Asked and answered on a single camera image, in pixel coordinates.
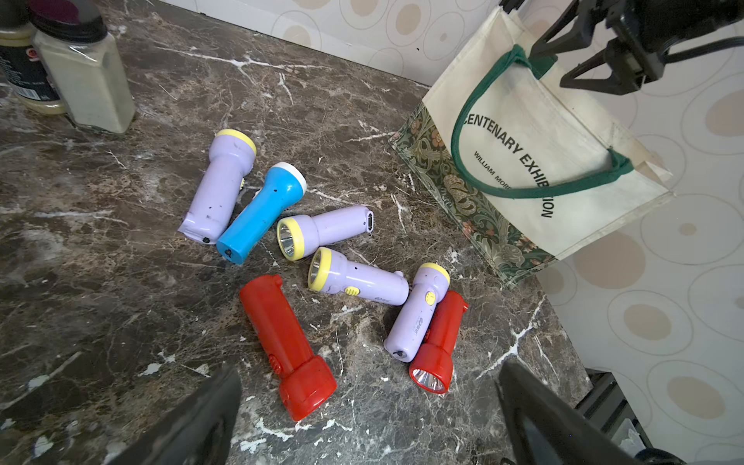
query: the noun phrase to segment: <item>flashlight lens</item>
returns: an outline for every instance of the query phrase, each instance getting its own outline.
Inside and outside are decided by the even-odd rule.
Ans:
[[[317,251],[315,253],[315,256],[312,258],[312,263],[310,264],[310,275],[308,275],[308,281],[310,283],[314,283],[315,279],[318,277],[318,272],[321,271],[321,251]]]
[[[416,381],[422,386],[425,386],[427,389],[430,389],[433,392],[444,391],[444,384],[442,384],[439,378],[429,373],[428,371],[414,370],[413,375]]]
[[[284,224],[279,227],[279,242],[287,257],[292,257],[295,254],[295,241],[292,240],[292,233],[289,232],[289,228]]]

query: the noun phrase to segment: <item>wall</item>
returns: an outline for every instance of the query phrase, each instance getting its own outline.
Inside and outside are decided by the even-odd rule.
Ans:
[[[170,3],[426,84],[496,4]],[[567,4],[531,0],[520,16],[539,36]],[[742,32],[729,27],[695,42]],[[561,63],[573,67],[609,36],[598,26],[590,49]],[[679,197],[539,279],[584,364],[615,374],[655,446],[687,461],[744,457],[744,50],[666,73],[642,92],[596,97],[661,155]]]
[[[542,35],[567,4],[520,16]],[[612,371],[654,446],[686,461],[744,457],[743,71],[744,49],[721,51],[598,96],[661,155],[678,197],[538,275],[584,365]]]
[[[490,0],[166,1],[429,85],[498,3]]]

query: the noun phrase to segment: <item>black jar lid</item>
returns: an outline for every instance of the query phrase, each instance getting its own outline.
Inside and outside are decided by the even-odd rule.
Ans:
[[[17,28],[27,22],[23,0],[0,0],[0,28]]]
[[[98,42],[109,33],[89,0],[29,0],[28,12],[36,29],[65,42]]]

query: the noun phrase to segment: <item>green bag handle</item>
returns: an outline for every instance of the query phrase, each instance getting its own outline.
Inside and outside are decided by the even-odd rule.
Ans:
[[[466,181],[468,181],[473,187],[478,188],[480,191],[496,197],[504,197],[505,199],[541,199],[564,196],[567,193],[580,192],[581,190],[592,189],[593,187],[609,184],[617,181],[623,174],[633,171],[633,163],[630,159],[615,152],[612,147],[610,147],[607,149],[610,155],[610,160],[612,161],[612,167],[609,170],[554,186],[504,189],[488,185],[468,173],[462,162],[462,158],[460,157],[460,133],[462,132],[466,117],[475,105],[475,102],[477,102],[478,99],[483,96],[485,91],[488,90],[491,84],[493,84],[493,82],[514,63],[527,66],[538,79],[545,71],[536,69],[535,65],[527,59],[522,47],[514,45],[511,52],[499,58],[481,82],[478,83],[470,94],[470,97],[465,101],[465,105],[463,105],[463,108],[458,115],[457,123],[455,123],[455,128],[452,131],[452,158],[455,160],[455,166]]]

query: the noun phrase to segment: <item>canvas tote bag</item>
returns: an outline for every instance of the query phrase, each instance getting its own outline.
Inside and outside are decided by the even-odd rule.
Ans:
[[[511,286],[671,200],[671,174],[496,8],[394,135]]]

